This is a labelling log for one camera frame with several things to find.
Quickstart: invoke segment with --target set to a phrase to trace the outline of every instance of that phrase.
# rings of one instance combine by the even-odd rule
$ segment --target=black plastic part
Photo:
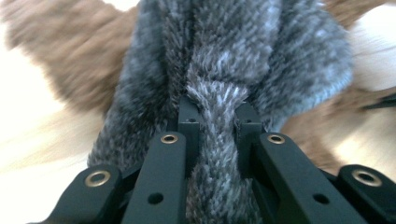
[[[236,135],[235,142],[238,148],[238,169],[243,178],[251,177],[250,148],[254,144],[254,135],[262,133],[262,122],[253,106],[242,103],[235,110]]]
[[[265,187],[256,178],[253,178],[252,189],[264,223],[276,223],[276,213],[280,202],[276,193]]]
[[[396,93],[382,98],[377,104],[364,106],[363,109],[378,109],[394,106],[396,106]]]
[[[186,137],[186,177],[190,177],[200,149],[200,116],[198,108],[187,96],[180,98],[177,131]]]
[[[386,176],[365,166],[348,165],[341,168],[336,184],[370,223],[396,223],[396,185]]]
[[[164,143],[166,135],[175,136],[176,142]],[[156,135],[121,223],[185,223],[185,161],[186,138],[181,133]]]
[[[86,178],[97,171],[109,172],[110,178],[101,186],[88,187]],[[98,165],[88,168],[76,176],[49,217],[40,223],[111,223],[123,196],[120,187],[121,174],[116,167]]]
[[[273,138],[277,144],[269,141],[271,135],[278,136]],[[286,135],[264,133],[260,142],[253,158],[264,167],[280,200],[275,223],[366,223]],[[260,209],[262,214],[273,212],[268,207]],[[264,223],[274,220],[268,218]]]
[[[125,191],[130,191],[134,188],[142,166],[143,162],[139,162],[122,173],[122,185]]]

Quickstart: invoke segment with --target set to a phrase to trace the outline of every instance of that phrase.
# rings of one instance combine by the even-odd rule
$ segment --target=screw hole
[[[161,193],[152,193],[148,196],[148,202],[151,204],[158,204],[163,201],[163,195]]]
[[[268,141],[270,141],[274,144],[284,144],[285,143],[285,139],[282,136],[275,135],[275,134],[269,135]]]
[[[177,141],[177,136],[173,134],[165,135],[161,138],[161,141],[165,144],[173,144]]]
[[[330,203],[329,199],[326,196],[324,196],[323,194],[314,194],[314,199],[318,203],[322,203],[322,204]]]
[[[108,171],[95,171],[85,178],[85,185],[90,188],[96,188],[104,185],[111,175]]]
[[[364,170],[354,170],[352,172],[352,176],[359,182],[364,185],[371,187],[380,187],[382,185],[382,181],[378,176],[373,175]]]
[[[367,174],[359,174],[359,177],[365,181],[370,181],[370,182],[374,181],[374,179],[370,175],[367,175]]]

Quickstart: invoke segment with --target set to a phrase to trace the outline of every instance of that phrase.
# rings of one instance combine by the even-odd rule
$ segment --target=brown fur rug
[[[346,28],[385,0],[324,0],[325,8]],[[53,89],[77,110],[105,112],[112,101],[130,45],[137,8],[117,11],[99,0],[3,0],[7,43],[42,65]],[[292,118],[283,133],[293,138],[320,168],[336,173],[342,163],[323,145],[321,134],[337,114],[360,113],[396,89],[367,92],[351,86],[330,101]]]
[[[99,0],[3,0],[7,45],[22,47],[78,110],[106,111],[131,42],[137,8]]]

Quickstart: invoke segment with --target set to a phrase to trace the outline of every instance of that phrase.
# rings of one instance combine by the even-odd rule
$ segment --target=metal grommet
[[[165,143],[165,144],[174,144],[175,142],[177,142],[177,136],[176,135],[174,135],[174,134],[167,134],[167,135],[164,135],[162,138],[161,138],[161,141],[163,142],[163,143]]]
[[[371,187],[379,187],[382,185],[382,181],[378,176],[364,170],[354,170],[352,176],[364,185]]]
[[[274,144],[284,144],[285,143],[285,138],[283,138],[280,135],[276,134],[271,134],[268,136],[268,141],[274,143]]]
[[[96,188],[104,185],[110,177],[109,171],[95,171],[85,178],[85,185],[90,188]]]

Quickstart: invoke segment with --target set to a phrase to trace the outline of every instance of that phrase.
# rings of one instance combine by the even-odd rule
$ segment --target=gray fur
[[[187,93],[204,118],[189,180],[191,223],[259,223],[241,179],[235,109],[249,100],[265,130],[343,89],[351,58],[343,30],[314,0],[144,0],[120,83],[89,165],[125,170],[177,115]]]

